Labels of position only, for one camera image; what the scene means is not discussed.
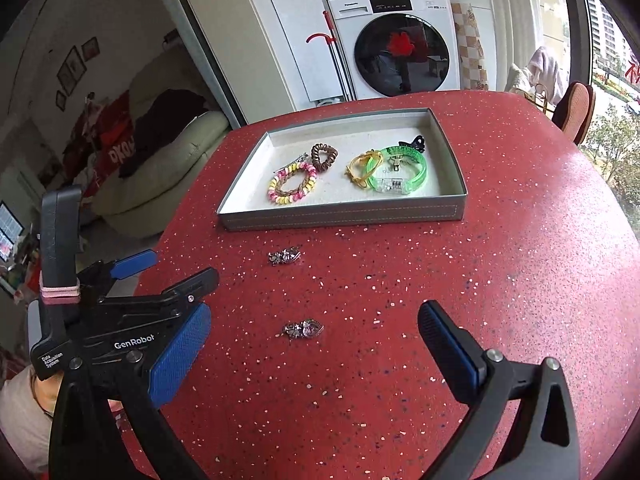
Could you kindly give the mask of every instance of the speckled red tabletop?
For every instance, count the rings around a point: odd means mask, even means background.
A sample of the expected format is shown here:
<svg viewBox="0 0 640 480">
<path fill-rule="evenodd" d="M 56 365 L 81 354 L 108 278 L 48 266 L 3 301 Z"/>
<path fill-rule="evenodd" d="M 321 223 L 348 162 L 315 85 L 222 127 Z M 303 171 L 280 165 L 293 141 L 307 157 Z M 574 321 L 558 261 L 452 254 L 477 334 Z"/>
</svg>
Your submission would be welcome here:
<svg viewBox="0 0 640 480">
<path fill-rule="evenodd" d="M 468 186 L 463 221 L 244 233 L 218 224 L 222 197 L 265 131 L 401 107 L 431 107 L 440 121 Z M 268 264 L 267 252 L 298 245 L 295 264 Z M 413 94 L 236 130 L 158 253 L 138 293 L 205 266 L 220 272 L 207 298 L 209 339 L 162 410 L 211 478 L 417 480 L 465 413 L 418 335 L 427 299 L 484 348 L 532 363 L 560 359 L 583 478 L 599 471 L 640 406 L 638 242 L 590 163 L 515 95 Z M 305 317 L 325 325 L 319 338 L 277 337 Z M 506 431 L 478 474 L 492 467 Z"/>
</svg>

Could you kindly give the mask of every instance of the blue rubber pad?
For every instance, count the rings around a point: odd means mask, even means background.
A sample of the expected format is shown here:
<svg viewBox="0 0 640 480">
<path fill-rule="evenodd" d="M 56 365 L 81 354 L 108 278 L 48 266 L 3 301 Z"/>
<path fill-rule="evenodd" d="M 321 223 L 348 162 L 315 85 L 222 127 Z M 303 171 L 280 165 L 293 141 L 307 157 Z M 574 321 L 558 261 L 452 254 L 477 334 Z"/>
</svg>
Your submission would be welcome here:
<svg viewBox="0 0 640 480">
<path fill-rule="evenodd" d="M 201 303 L 151 368 L 149 397 L 156 408 L 174 398 L 210 331 L 211 311 Z"/>
<path fill-rule="evenodd" d="M 418 314 L 418 330 L 455 399 L 472 404 L 479 390 L 478 370 L 438 314 L 426 304 Z"/>
<path fill-rule="evenodd" d="M 123 280 L 133 276 L 142 270 L 153 267 L 158 262 L 158 255 L 151 249 L 134 254 L 129 258 L 119 260 L 111 269 L 111 277 L 115 280 Z"/>
</svg>

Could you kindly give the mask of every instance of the washing machine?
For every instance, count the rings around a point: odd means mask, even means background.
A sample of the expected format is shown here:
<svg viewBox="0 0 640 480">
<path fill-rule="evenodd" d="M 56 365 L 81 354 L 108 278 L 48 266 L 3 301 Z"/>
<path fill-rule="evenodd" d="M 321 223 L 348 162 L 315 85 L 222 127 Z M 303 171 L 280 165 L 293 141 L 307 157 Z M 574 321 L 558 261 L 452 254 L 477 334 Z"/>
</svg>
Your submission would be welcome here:
<svg viewBox="0 0 640 480">
<path fill-rule="evenodd" d="M 460 89 L 449 0 L 327 0 L 356 99 Z"/>
</svg>

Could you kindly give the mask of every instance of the sofa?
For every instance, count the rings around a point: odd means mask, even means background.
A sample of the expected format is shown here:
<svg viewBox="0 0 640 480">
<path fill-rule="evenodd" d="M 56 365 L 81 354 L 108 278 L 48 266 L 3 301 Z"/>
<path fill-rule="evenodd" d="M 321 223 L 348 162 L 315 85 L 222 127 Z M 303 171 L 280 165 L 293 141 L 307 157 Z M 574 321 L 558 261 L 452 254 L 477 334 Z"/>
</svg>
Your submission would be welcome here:
<svg viewBox="0 0 640 480">
<path fill-rule="evenodd" d="M 200 73 L 183 46 L 173 47 L 146 65 L 129 86 L 129 113 L 142 117 L 167 89 L 203 96 L 211 111 L 194 118 L 180 135 L 146 160 L 128 178 L 112 173 L 94 195 L 92 211 L 117 232 L 144 238 L 161 233 L 184 194 L 230 131 Z"/>
</svg>

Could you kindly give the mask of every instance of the screw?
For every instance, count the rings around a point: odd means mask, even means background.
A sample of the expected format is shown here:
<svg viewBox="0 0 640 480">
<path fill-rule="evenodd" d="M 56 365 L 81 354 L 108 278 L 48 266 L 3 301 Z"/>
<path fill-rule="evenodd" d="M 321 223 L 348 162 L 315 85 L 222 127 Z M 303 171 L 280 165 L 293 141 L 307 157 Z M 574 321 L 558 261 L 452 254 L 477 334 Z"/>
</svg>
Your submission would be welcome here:
<svg viewBox="0 0 640 480">
<path fill-rule="evenodd" d="M 504 355 L 502 355 L 502 352 L 496 350 L 495 348 L 489 348 L 486 351 L 486 356 L 494 363 L 499 363 L 504 359 Z"/>
<path fill-rule="evenodd" d="M 82 366 L 82 359 L 79 357 L 74 357 L 69 361 L 69 368 L 71 370 L 78 370 L 79 367 Z"/>
<path fill-rule="evenodd" d="M 140 350 L 132 350 L 127 354 L 127 361 L 130 363 L 137 363 L 142 359 L 142 352 Z"/>
<path fill-rule="evenodd" d="M 556 359 L 555 357 L 547 357 L 545 359 L 545 365 L 547 365 L 552 370 L 558 370 L 558 368 L 560 367 L 560 361 L 558 361 L 558 359 Z"/>
</svg>

